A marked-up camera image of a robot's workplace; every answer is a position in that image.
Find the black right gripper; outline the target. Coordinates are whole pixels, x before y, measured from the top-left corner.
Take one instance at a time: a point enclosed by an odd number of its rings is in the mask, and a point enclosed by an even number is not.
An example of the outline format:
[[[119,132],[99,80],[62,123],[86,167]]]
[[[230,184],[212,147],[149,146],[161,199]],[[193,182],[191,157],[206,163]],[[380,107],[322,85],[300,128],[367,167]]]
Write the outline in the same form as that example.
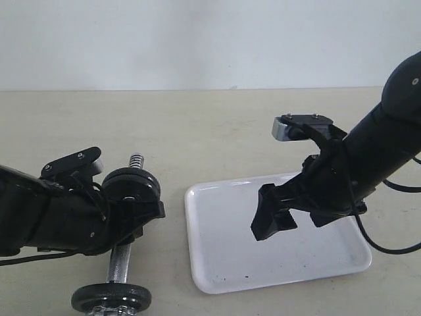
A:
[[[316,227],[367,212],[364,196],[355,192],[344,162],[309,155],[301,172],[285,184],[264,184],[258,191],[258,204],[251,231],[257,241],[277,232],[293,230],[297,223],[290,209],[306,211]]]

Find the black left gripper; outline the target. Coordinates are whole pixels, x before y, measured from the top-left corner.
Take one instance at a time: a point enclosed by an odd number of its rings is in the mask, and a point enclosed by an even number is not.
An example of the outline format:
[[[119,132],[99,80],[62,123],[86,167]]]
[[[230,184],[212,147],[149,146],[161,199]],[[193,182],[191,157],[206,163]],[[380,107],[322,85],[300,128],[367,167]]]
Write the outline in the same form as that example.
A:
[[[50,196],[42,213],[42,249],[62,255],[99,255],[133,242],[143,226],[164,217],[164,204],[126,202],[112,206],[102,184],[72,177],[72,186],[43,180]]]

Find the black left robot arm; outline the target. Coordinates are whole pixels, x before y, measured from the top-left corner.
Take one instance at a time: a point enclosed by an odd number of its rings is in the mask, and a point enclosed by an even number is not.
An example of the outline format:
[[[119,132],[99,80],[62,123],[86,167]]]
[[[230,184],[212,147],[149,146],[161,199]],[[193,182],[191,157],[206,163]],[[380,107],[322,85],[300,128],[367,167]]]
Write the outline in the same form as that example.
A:
[[[1,255],[23,247],[99,255],[133,242],[147,223],[165,216],[150,172],[120,168],[101,184],[93,177],[73,170],[36,178],[1,167]]]

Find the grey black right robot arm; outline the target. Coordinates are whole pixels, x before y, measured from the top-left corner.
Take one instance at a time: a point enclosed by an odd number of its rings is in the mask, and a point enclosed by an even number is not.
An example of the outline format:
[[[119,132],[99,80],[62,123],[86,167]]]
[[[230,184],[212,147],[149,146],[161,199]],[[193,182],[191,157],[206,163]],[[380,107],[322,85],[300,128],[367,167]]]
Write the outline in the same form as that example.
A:
[[[320,151],[284,184],[259,189],[251,223],[256,240],[297,228],[292,210],[307,212],[317,227],[366,212],[365,198],[420,153],[420,55],[391,73],[380,102],[351,131],[322,115],[282,115],[272,135],[280,142],[312,140]]]

